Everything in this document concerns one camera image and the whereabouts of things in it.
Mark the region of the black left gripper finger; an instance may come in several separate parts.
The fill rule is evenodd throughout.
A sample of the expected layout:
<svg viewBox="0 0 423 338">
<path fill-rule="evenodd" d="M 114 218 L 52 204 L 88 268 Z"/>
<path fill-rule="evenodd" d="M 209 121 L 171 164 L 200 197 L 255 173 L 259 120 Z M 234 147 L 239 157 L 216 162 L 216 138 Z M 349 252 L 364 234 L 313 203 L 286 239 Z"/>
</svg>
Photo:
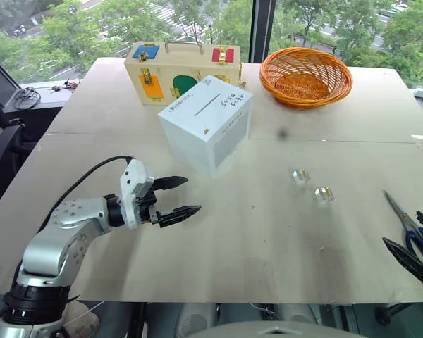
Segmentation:
<svg viewBox="0 0 423 338">
<path fill-rule="evenodd" d="M 174 189 L 182 184 L 185 184 L 187 181 L 188 178 L 182 176 L 160 177 L 154 180 L 152 189 L 154 191 Z"/>
<path fill-rule="evenodd" d="M 182 206 L 173 209 L 170 213 L 160 214 L 157 213 L 157 221 L 160 228 L 181 223 L 187 218 L 193 216 L 201 209 L 201 206 Z"/>
</svg>

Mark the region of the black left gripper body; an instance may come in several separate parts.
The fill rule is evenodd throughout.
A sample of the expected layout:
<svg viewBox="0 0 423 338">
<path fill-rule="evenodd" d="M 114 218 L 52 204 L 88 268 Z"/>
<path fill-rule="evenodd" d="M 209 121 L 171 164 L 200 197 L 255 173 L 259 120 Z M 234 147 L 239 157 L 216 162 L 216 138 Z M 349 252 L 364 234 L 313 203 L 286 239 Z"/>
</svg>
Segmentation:
<svg viewBox="0 0 423 338">
<path fill-rule="evenodd" d="M 137 198 L 137 214 L 141 223 L 159 224 L 160 213 L 156 210 L 156 195 L 152 188 L 140 198 Z"/>
</svg>

